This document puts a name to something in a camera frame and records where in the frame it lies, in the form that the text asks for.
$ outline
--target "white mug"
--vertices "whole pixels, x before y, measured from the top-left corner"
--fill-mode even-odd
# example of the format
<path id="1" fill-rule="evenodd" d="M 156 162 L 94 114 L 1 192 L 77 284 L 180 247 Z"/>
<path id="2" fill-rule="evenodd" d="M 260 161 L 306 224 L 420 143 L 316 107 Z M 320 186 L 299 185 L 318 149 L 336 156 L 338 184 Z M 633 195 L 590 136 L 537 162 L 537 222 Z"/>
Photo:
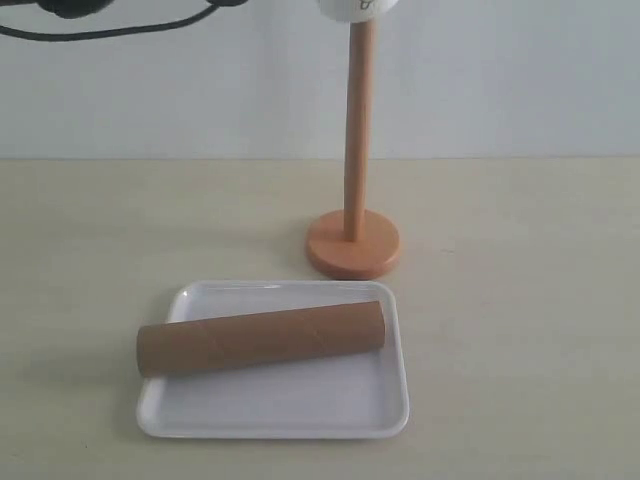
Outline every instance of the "white mug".
<path id="1" fill-rule="evenodd" d="M 338 22 L 366 22 L 393 7 L 398 0 L 317 0 L 320 10 Z"/>

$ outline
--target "orange base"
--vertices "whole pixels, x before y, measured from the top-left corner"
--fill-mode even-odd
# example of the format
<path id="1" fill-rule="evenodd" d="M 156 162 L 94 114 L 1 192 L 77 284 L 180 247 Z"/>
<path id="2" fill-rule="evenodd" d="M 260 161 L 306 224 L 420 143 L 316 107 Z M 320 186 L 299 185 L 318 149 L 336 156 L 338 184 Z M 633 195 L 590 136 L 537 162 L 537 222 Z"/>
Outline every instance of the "orange base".
<path id="1" fill-rule="evenodd" d="M 307 256 L 320 272 L 336 280 L 371 280 L 392 270 L 400 257 L 396 227 L 379 213 L 366 211 L 364 238 L 344 238 L 344 212 L 317 219 L 307 234 Z"/>

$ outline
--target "paper towel tube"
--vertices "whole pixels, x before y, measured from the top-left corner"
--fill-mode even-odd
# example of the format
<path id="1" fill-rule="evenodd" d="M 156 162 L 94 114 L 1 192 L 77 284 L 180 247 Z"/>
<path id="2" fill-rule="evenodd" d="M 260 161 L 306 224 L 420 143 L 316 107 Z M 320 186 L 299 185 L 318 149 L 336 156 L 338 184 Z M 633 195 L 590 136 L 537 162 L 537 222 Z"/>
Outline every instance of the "paper towel tube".
<path id="1" fill-rule="evenodd" d="M 257 313 L 142 327 L 143 377 L 185 375 L 380 349 L 379 302 Z"/>
<path id="2" fill-rule="evenodd" d="M 380 17 L 398 0 L 317 0 L 320 11 L 338 22 L 359 23 Z"/>

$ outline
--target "brown cardboard tube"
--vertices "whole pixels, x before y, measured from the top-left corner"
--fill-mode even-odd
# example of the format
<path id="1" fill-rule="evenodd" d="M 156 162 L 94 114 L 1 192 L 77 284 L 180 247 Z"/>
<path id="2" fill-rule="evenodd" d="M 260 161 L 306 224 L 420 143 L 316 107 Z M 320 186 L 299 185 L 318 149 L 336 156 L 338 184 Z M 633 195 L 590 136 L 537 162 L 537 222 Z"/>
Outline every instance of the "brown cardboard tube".
<path id="1" fill-rule="evenodd" d="M 142 327 L 143 377 L 185 375 L 382 348 L 379 302 L 334 305 Z"/>

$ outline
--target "wooden pole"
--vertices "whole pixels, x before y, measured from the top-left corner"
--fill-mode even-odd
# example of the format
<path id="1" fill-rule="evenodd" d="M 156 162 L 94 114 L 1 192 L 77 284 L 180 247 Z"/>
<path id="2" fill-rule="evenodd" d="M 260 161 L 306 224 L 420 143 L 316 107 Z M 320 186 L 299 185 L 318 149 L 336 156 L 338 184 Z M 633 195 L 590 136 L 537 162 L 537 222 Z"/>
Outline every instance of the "wooden pole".
<path id="1" fill-rule="evenodd" d="M 344 171 L 344 234 L 349 242 L 364 235 L 375 27 L 373 20 L 351 24 Z"/>

